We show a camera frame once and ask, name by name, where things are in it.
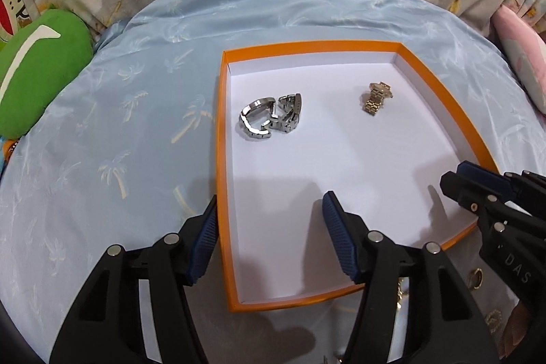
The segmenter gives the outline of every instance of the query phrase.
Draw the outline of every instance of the mattress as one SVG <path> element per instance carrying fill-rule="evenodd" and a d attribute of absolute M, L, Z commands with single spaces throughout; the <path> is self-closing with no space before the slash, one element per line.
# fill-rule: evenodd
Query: mattress
<path fill-rule="evenodd" d="M 325 39 L 404 43 L 458 100 L 501 171 L 546 173 L 546 121 L 502 54 L 425 1 L 157 0 L 104 34 L 93 61 L 21 140 L 2 180 L 0 299 L 46 362 L 105 249 L 151 246 L 215 193 L 222 52 Z M 479 241 L 473 233 L 449 254 L 464 276 L 484 269 L 474 296 L 484 314 L 496 308 L 506 320 L 514 296 L 480 262 Z M 211 363 L 332 362 L 360 297 L 229 313 L 218 251 L 187 295 Z M 146 297 L 142 305 L 148 356 L 160 361 Z M 392 355 L 402 346 L 399 332 Z"/>

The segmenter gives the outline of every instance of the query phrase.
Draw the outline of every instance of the pink pillow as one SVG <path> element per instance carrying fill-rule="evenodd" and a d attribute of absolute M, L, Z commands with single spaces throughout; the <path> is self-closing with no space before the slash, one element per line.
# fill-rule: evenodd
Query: pink pillow
<path fill-rule="evenodd" d="M 504 5 L 491 21 L 521 84 L 537 108 L 546 114 L 546 43 Z"/>

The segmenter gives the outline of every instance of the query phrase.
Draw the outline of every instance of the pillow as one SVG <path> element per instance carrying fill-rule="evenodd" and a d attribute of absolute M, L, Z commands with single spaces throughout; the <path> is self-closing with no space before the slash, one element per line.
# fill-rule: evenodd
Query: pillow
<path fill-rule="evenodd" d="M 501 6 L 491 21 L 529 97 L 546 114 L 546 44 L 516 13 Z"/>
<path fill-rule="evenodd" d="M 0 52 L 0 135 L 18 139 L 91 61 L 91 34 L 73 13 L 50 10 Z"/>

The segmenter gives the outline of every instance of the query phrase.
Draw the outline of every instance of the bed sheet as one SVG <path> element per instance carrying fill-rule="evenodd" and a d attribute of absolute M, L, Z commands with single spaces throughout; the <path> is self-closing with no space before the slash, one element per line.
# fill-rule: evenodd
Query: bed sheet
<path fill-rule="evenodd" d="M 422 0 L 157 0 L 104 34 L 93 61 L 21 139 L 2 181 L 0 299 L 46 362 L 105 249 L 150 246 L 214 194 L 222 51 L 323 39 L 403 42 L 460 102 L 499 169 L 546 173 L 544 117 L 498 49 L 441 8 Z M 450 255 L 463 275 L 484 268 L 474 296 L 484 313 L 498 308 L 506 320 L 514 297 L 478 249 L 474 233 Z M 359 302 L 356 293 L 229 313 L 218 251 L 187 293 L 211 363 L 333 362 Z M 151 325 L 143 302 L 148 355 L 159 360 Z M 394 355 L 402 344 L 397 335 Z"/>

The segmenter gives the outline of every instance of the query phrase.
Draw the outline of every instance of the green cushion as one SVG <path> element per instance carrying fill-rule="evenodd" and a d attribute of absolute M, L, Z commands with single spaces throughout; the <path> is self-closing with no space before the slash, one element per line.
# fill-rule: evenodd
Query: green cushion
<path fill-rule="evenodd" d="M 91 34 L 73 13 L 49 10 L 18 31 L 0 52 L 0 135 L 28 133 L 92 57 Z"/>

